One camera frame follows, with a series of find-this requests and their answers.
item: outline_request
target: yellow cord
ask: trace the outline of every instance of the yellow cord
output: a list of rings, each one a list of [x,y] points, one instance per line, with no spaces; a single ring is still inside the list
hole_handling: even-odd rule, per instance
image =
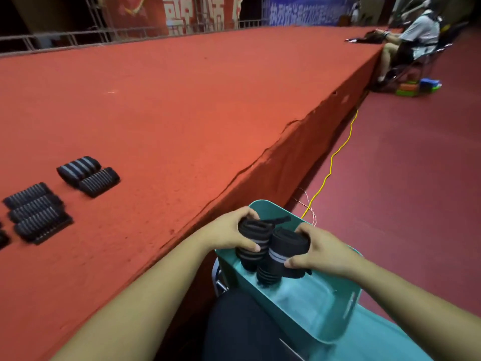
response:
[[[354,119],[351,121],[351,129],[349,130],[349,136],[347,137],[347,140],[344,142],[343,145],[341,145],[339,147],[339,149],[331,156],[331,164],[330,164],[330,167],[329,167],[329,174],[324,178],[324,182],[322,183],[322,186],[321,188],[319,189],[318,192],[316,192],[316,195],[314,195],[312,197],[312,199],[310,200],[309,202],[309,205],[307,206],[307,209],[305,210],[304,214],[302,214],[302,217],[301,218],[304,218],[304,216],[307,214],[307,212],[309,211],[310,207],[311,207],[311,204],[312,202],[314,201],[314,199],[316,199],[316,196],[321,192],[322,188],[324,187],[324,185],[326,184],[326,180],[328,179],[328,177],[332,174],[332,159],[334,158],[335,155],[337,155],[339,153],[339,151],[347,144],[347,142],[349,142],[349,139],[351,139],[351,134],[352,134],[352,125],[354,123],[354,121],[357,119],[357,114],[358,114],[359,110],[356,111],[356,115],[354,117]]]

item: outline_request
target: left hand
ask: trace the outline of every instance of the left hand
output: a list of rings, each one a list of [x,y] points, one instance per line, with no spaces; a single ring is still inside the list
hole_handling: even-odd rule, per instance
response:
[[[248,251],[259,252],[259,245],[239,233],[238,224],[242,218],[259,219],[259,215],[248,206],[225,213],[198,230],[197,234],[205,240],[209,250],[242,247]]]

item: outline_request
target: red carpet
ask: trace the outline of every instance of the red carpet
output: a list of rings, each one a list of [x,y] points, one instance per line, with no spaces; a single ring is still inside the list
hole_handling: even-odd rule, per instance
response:
[[[1,59],[0,198],[46,182],[75,219],[0,251],[2,358],[49,357],[219,213],[284,205],[370,78],[380,47],[344,42],[364,32],[265,28]],[[55,168],[84,155],[122,182],[94,200],[69,188]],[[208,277],[196,286],[185,319],[212,293]]]
[[[443,83],[436,94],[370,94],[313,207],[318,227],[481,316],[479,55],[481,31],[468,30],[431,74]],[[311,196],[328,164],[308,185]],[[361,304],[384,315],[366,294]]]

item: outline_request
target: hand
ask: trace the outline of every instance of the hand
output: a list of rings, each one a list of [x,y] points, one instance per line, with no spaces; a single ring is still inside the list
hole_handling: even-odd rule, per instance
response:
[[[198,234],[206,241],[209,250],[242,247],[251,252],[259,252],[261,248],[258,244],[239,233],[238,224],[244,217],[259,219],[259,215],[253,209],[244,206],[221,215],[202,227]]]
[[[296,232],[311,239],[309,251],[288,259],[287,268],[311,268],[331,275],[352,278],[357,266],[364,260],[361,255],[328,231],[301,223]]]

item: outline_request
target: pant leg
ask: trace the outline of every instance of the pant leg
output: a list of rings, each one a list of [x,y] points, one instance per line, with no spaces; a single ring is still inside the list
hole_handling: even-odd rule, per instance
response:
[[[209,316],[202,352],[203,361],[286,361],[288,352],[280,342],[282,331],[241,290],[219,297]]]

